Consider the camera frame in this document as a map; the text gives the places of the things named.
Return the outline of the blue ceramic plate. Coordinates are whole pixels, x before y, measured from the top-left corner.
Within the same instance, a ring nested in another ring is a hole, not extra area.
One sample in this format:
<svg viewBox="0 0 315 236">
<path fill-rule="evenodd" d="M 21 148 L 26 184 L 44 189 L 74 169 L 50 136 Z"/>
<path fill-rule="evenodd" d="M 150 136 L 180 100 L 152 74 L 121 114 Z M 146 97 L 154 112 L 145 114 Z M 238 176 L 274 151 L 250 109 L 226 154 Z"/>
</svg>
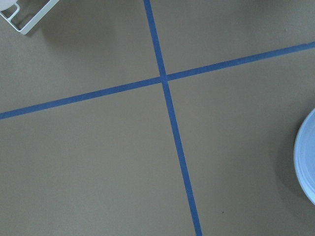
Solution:
<svg viewBox="0 0 315 236">
<path fill-rule="evenodd" d="M 298 182 L 312 204 L 315 203 L 315 111 L 302 122 L 294 144 L 294 168 Z"/>
</svg>

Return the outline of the white metal rack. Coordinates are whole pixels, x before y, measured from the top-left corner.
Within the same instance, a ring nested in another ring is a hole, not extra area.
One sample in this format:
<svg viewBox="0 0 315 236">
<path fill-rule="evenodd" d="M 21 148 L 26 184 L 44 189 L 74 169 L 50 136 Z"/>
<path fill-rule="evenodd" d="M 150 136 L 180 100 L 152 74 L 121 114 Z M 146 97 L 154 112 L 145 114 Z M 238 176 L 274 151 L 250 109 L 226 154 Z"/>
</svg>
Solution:
<svg viewBox="0 0 315 236">
<path fill-rule="evenodd" d="M 26 35 L 59 0 L 1 0 L 0 16 L 17 32 Z"/>
</svg>

